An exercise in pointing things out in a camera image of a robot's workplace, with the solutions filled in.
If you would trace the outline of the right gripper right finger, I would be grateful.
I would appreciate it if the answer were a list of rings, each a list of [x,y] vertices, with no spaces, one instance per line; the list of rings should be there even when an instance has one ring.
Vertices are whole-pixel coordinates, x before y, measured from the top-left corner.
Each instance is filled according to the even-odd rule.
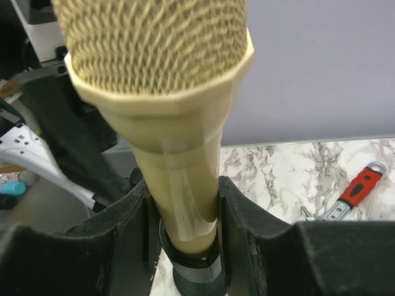
[[[393,295],[394,223],[288,224],[219,181],[218,231],[229,295]]]

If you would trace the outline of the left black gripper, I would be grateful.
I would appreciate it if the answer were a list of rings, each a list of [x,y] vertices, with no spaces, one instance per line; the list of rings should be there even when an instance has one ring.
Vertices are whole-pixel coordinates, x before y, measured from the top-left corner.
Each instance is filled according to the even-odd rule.
[[[1,166],[17,165],[95,211],[131,187],[102,153],[116,133],[74,90],[50,1],[1,2]]]

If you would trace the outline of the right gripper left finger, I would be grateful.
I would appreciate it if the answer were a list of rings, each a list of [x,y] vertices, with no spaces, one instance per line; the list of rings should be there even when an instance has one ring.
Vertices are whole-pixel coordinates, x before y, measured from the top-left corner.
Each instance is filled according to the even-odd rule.
[[[65,232],[1,228],[2,295],[148,295],[152,285],[146,200],[125,197]]]

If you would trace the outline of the black clip stand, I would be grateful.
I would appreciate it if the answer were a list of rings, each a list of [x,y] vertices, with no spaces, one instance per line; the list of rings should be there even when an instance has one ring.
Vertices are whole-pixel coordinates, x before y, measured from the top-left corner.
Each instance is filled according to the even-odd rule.
[[[218,239],[214,240],[205,259],[192,259],[181,254],[171,243],[164,223],[159,223],[159,239],[173,266],[173,281],[185,296],[223,296],[227,294]]]

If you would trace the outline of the beige microphone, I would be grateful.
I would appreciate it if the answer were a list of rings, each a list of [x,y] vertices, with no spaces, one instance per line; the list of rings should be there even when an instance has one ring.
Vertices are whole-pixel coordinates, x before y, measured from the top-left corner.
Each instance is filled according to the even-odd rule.
[[[214,243],[220,142],[254,48],[244,1],[54,1],[80,97],[129,144],[167,234]]]

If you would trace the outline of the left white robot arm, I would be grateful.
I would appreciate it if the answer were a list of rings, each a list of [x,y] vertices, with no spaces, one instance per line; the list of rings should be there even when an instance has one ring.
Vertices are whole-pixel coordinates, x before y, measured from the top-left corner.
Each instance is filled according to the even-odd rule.
[[[131,190],[102,153],[115,131],[74,90],[49,1],[1,2],[1,163],[47,179],[100,211]]]

